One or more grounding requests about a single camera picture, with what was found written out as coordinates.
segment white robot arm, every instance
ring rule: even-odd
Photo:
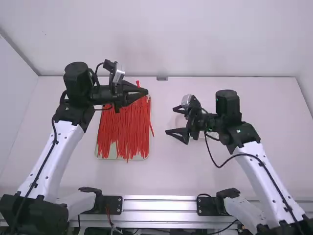
[[[61,178],[96,111],[94,105],[111,104],[118,113],[121,107],[147,95],[148,90],[123,81],[125,72],[117,62],[105,60],[96,71],[100,65],[110,72],[108,85],[100,85],[96,73],[83,62],[65,68],[67,90],[52,118],[48,142],[17,193],[0,199],[0,212],[12,234],[61,234],[74,216],[103,211],[104,196],[96,188],[82,187],[77,193],[57,199]]]
[[[188,144],[190,137],[197,140],[199,132],[204,131],[214,165],[221,168],[236,159],[250,180],[263,211],[241,197],[236,189],[227,189],[217,193],[217,197],[223,200],[228,214],[237,218],[252,234],[313,233],[312,220],[307,218],[284,187],[264,152],[257,132],[251,124],[242,121],[239,97],[235,91],[216,92],[216,114],[208,113],[190,94],[184,96],[181,105],[173,108],[173,111],[184,114],[187,125],[185,128],[166,130],[167,135]],[[207,132],[217,132],[219,140],[207,135]],[[231,154],[222,165],[217,165],[212,158],[207,137],[226,145]]]

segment white panel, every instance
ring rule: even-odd
[[[43,75],[105,58],[128,75],[291,75],[313,112],[312,9],[311,0],[3,0],[0,28]]]
[[[37,80],[34,71],[0,35],[0,174]]]
[[[250,183],[236,161],[216,169],[203,139],[184,145],[165,135],[164,130],[184,123],[172,112],[184,94],[196,95],[209,112],[215,111],[215,92],[234,89],[241,99],[243,119],[258,131],[268,158],[292,196],[313,196],[311,158],[313,120],[295,78],[140,78],[152,97],[152,125],[148,159],[139,162],[101,161],[94,148],[100,113],[73,152],[61,181],[61,195],[89,186],[105,194],[198,195],[235,187],[243,196],[254,196]],[[50,119],[65,89],[61,77],[42,77],[3,176],[2,192],[14,193],[39,157],[51,130]],[[229,153],[225,146],[209,140],[218,163]]]

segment table surface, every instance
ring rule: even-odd
[[[172,112],[185,94],[194,94],[209,112],[215,112],[215,92],[236,90],[243,120],[255,127],[272,165],[286,188],[295,197],[313,198],[311,133],[313,120],[295,78],[243,77],[140,77],[152,99],[149,158],[143,161],[102,161],[94,149],[100,112],[74,150],[61,181],[59,195],[88,186],[104,194],[120,195],[198,195],[235,187],[243,196],[255,196],[236,161],[222,169],[213,166],[203,138],[185,145],[164,130],[183,127],[186,120]],[[107,78],[100,83],[106,84]],[[0,193],[14,193],[38,159],[50,131],[50,120],[65,90],[62,77],[39,79],[21,128],[0,176]],[[229,157],[227,148],[209,140],[216,162]]]

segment red strands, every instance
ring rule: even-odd
[[[154,136],[150,123],[151,99],[142,97],[115,113],[114,107],[102,111],[98,130],[98,156],[108,158],[110,146],[116,143],[117,157],[125,160],[140,154],[147,158],[149,154],[149,129]]]

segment black clamp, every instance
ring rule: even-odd
[[[104,196],[102,191],[97,188],[81,187],[81,192],[94,192],[96,201],[94,207],[84,214],[112,214],[120,215],[122,213],[123,197],[122,196]]]
[[[216,193],[216,197],[208,194],[200,194],[197,197],[197,214],[199,216],[221,216],[229,215],[224,206],[224,198],[235,198],[240,195],[240,191],[229,188]]]

